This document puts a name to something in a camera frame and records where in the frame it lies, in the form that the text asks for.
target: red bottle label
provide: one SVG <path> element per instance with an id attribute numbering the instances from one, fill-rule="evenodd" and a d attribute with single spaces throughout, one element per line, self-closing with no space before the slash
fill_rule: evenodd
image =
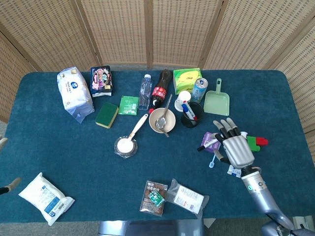
<path id="1" fill-rule="evenodd" d="M 152 96 L 159 96 L 164 100 L 166 96 L 166 90 L 162 87 L 155 87 Z"/>

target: small white bottle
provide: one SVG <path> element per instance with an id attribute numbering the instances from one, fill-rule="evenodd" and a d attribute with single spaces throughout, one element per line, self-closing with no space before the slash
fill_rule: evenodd
<path id="1" fill-rule="evenodd" d="M 139 94 L 139 110 L 148 110 L 150 105 L 150 96 L 152 88 L 151 75 L 146 74 L 141 81 L 140 94 Z"/>

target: green dustpan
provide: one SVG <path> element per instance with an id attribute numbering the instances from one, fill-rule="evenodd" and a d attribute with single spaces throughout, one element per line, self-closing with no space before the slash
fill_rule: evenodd
<path id="1" fill-rule="evenodd" d="M 206 113 L 228 116 L 230 113 L 230 97 L 221 92 L 221 79 L 217 79 L 216 91 L 208 91 L 203 110 Z"/>

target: brown package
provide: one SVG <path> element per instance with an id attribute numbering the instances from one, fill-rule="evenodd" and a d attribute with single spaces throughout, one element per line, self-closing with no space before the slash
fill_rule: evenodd
<path id="1" fill-rule="evenodd" d="M 152 191 L 157 191 L 165 199 L 167 185 L 147 181 L 146 187 L 144 189 L 143 197 L 142 197 L 140 211 L 153 214 L 153 215 L 162 216 L 164 202 L 159 207 L 157 207 L 148 196 Z"/>

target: coca-cola bottle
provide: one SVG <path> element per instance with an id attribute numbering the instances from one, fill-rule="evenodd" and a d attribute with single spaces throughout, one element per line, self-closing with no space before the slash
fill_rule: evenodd
<path id="1" fill-rule="evenodd" d="M 164 101 L 167 93 L 167 87 L 169 82 L 171 82 L 172 77 L 173 74 L 170 70 L 165 69 L 160 73 L 159 81 L 152 92 L 152 108 L 149 110 L 150 114 L 154 109 L 159 108 Z"/>

